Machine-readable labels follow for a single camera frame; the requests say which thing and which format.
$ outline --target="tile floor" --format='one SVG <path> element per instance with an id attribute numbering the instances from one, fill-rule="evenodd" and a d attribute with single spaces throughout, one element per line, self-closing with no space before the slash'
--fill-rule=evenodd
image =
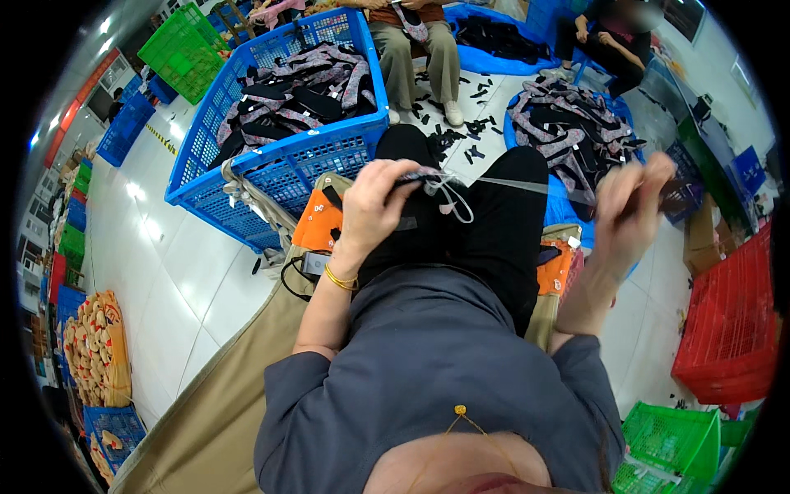
<path id="1" fill-rule="evenodd" d="M 521 90 L 524 77 L 490 76 L 493 85 L 480 98 L 486 103 L 477 104 L 468 96 L 489 76 L 462 76 L 471 81 L 461 83 L 459 98 L 466 120 L 493 115 L 501 130 L 506 105 Z M 428 92 L 427 83 L 420 84 Z M 442 117 L 430 104 L 423 107 L 431 115 L 426 126 L 406 112 L 402 121 L 429 134 Z M 195 109 L 179 97 L 157 108 L 149 124 L 180 148 Z M 467 184 L 506 150 L 493 131 L 480 137 L 480 142 L 459 141 L 446 152 L 445 169 Z M 464 150 L 472 144 L 486 157 L 470 165 Z M 148 428 L 259 309 L 274 285 L 262 273 L 251 275 L 257 259 L 252 250 L 164 201 L 174 160 L 143 130 L 121 168 L 96 158 L 88 199 L 86 287 L 115 290 L 132 362 L 132 398 Z M 682 230 L 665 221 L 606 318 L 602 358 L 623 418 L 637 400 L 674 405 L 685 398 L 695 403 L 669 376 L 681 311 L 690 298 L 682 253 Z"/>

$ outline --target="black cable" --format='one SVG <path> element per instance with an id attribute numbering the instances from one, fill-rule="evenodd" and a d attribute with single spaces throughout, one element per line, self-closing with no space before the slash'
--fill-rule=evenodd
<path id="1" fill-rule="evenodd" d="M 332 254 L 332 251 L 327 251 L 326 249 L 318 249 L 317 251 L 310 251 L 310 252 L 312 252 L 313 254 L 323 254 L 323 255 L 331 255 L 331 254 Z M 310 283 L 313 283 L 313 284 L 315 284 L 315 283 L 317 283 L 317 282 L 318 282 L 318 280 L 315 280 L 315 279 L 313 279 L 313 278 L 311 278 L 311 277 L 307 276 L 307 275 L 306 275 L 306 274 L 305 274 L 305 273 L 304 273 L 304 272 L 303 272 L 301 269 L 299 269 L 298 267 L 296 267 L 296 263 L 297 263 L 298 261 L 302 261 L 302 262 L 304 262 L 304 260 L 305 260 L 305 255 L 306 255 L 306 254 L 307 254 L 307 253 L 305 253 L 305 254 L 302 254 L 302 255 L 300 255 L 300 256 L 297 256 L 297 257 L 294 257 L 294 258 L 292 258 L 290 261 L 288 261 L 288 262 L 285 264 L 285 266 L 283 266 L 283 269 L 280 271 L 280 281 L 282 282 L 282 284 L 283 284 L 283 286 L 285 287 L 285 289 L 286 289 L 286 290 L 288 290 L 288 291 L 289 291 L 289 292 L 290 292 L 292 295 L 296 295 L 296 296 L 297 296 L 297 297 L 299 297 L 300 299 L 302 299 L 302 300 L 304 300 L 305 302 L 308 302 L 308 303 L 309 303 L 309 302 L 310 302 L 310 299 L 311 299 L 311 298 L 313 298 L 311 295 L 305 295 L 305 294 L 303 294 L 303 293 L 296 293 L 296 292 L 294 292 L 293 290 L 291 290 L 291 287 L 289 287 L 289 286 L 288 286 L 288 283 L 286 283 L 286 282 L 285 282 L 285 270 L 286 270 L 286 269 L 288 269 L 288 267 L 289 267 L 289 266 L 294 266 L 294 269 L 296 270 L 296 272 L 297 272 L 297 273 L 299 273 L 299 274 L 301 274 L 301 275 L 302 275 L 302 277 L 303 277 L 304 279 L 308 280 Z"/>

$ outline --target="gray shirt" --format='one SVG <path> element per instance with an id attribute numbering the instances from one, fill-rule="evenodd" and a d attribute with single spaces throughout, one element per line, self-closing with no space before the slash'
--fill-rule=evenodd
<path id="1" fill-rule="evenodd" d="M 515 432 L 556 487 L 600 490 L 625 442 L 593 336 L 553 357 L 514 333 L 485 285 L 449 267 L 399 266 L 351 305 L 351 341 L 330 363 L 297 353 L 264 373 L 254 471 L 266 494 L 359 493 L 389 449 L 441 434 L 453 407 L 485 432 Z M 454 432 L 476 432 L 464 420 Z"/>

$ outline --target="cardboard box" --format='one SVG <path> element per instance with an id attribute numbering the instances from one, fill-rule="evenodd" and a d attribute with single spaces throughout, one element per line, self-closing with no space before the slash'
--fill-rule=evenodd
<path id="1" fill-rule="evenodd" d="M 69 158 L 63 164 L 63 167 L 60 169 L 60 174 L 58 175 L 58 181 L 63 181 L 63 177 L 66 176 L 66 173 L 71 172 L 74 170 L 79 163 L 75 161 L 73 158 Z"/>
<path id="2" fill-rule="evenodd" d="M 714 267 L 737 248 L 724 218 L 713 224 L 715 207 L 713 198 L 705 193 L 702 207 L 686 220 L 683 262 L 693 278 Z"/>
<path id="3" fill-rule="evenodd" d="M 82 161 L 82 158 L 84 158 L 84 157 L 85 157 L 85 150 L 84 149 L 78 149 L 78 150 L 74 151 L 74 154 L 71 155 L 71 159 L 76 161 L 76 162 L 78 162 L 78 163 L 80 161 Z"/>

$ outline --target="white sneaker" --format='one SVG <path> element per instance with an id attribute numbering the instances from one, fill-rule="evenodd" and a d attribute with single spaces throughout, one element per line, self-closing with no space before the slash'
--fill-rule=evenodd
<path id="1" fill-rule="evenodd" d="M 401 115 L 392 108 L 389 109 L 389 124 L 390 125 L 397 125 L 401 123 Z"/>
<path id="2" fill-rule="evenodd" d="M 574 76 L 576 73 L 571 69 L 566 69 L 562 66 L 557 67 L 556 69 L 543 69 L 538 74 L 542 75 L 543 77 L 557 77 L 558 79 L 562 79 L 565 82 L 573 82 Z"/>
<path id="3" fill-rule="evenodd" d="M 464 125 L 464 114 L 461 113 L 461 107 L 458 106 L 457 101 L 445 103 L 445 117 L 447 117 L 447 122 L 450 122 L 450 125 L 453 127 Z"/>

